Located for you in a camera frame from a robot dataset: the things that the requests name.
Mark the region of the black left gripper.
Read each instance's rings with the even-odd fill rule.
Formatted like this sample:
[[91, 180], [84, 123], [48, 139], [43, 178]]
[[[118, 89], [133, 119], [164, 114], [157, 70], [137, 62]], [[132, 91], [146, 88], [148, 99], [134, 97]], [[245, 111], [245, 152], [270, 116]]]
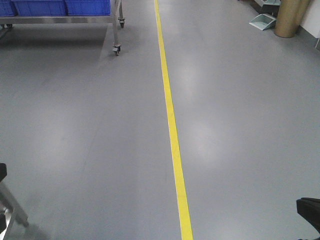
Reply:
[[0, 163], [0, 182], [2, 182], [7, 176], [7, 165], [5, 163]]

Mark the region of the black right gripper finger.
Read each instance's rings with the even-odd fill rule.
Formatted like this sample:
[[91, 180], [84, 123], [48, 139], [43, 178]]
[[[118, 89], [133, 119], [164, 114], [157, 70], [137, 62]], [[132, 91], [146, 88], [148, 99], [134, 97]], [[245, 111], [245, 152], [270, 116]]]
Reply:
[[320, 200], [302, 197], [296, 200], [297, 213], [320, 232]]

